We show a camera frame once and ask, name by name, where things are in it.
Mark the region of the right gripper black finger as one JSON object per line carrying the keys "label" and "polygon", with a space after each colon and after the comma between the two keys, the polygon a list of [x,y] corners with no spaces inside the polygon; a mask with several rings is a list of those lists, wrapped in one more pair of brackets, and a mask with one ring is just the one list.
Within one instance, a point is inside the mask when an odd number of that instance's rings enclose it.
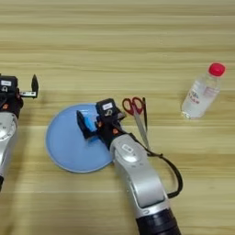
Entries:
{"label": "right gripper black finger", "polygon": [[77,124],[80,130],[83,132],[84,138],[87,140],[92,137],[92,131],[86,126],[83,114],[77,110],[76,111]]}

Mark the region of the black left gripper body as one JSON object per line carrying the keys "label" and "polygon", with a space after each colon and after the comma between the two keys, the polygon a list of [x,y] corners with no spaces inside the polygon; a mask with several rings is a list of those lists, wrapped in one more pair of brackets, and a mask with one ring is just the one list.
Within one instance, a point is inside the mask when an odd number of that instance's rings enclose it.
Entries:
{"label": "black left gripper body", "polygon": [[20,92],[16,90],[14,93],[0,92],[0,112],[13,113],[19,118],[20,110],[24,105],[24,98],[37,98],[36,91]]}

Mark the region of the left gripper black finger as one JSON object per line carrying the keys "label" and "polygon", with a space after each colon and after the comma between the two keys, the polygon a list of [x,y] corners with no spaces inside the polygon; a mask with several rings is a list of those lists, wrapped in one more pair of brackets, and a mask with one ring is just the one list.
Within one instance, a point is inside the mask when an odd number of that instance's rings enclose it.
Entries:
{"label": "left gripper black finger", "polygon": [[39,90],[39,83],[36,74],[34,74],[32,77],[31,88],[33,92],[38,92]]}

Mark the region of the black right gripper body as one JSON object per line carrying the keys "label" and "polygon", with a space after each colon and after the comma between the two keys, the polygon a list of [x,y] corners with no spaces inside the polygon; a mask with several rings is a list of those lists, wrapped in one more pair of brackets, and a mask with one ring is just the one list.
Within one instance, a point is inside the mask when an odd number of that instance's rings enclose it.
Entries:
{"label": "black right gripper body", "polygon": [[125,134],[125,131],[120,125],[120,121],[123,118],[125,118],[125,116],[122,114],[106,117],[98,116],[95,122],[96,130],[91,131],[90,129],[87,129],[85,132],[85,138],[90,139],[92,137],[98,137],[109,149],[115,138]]}

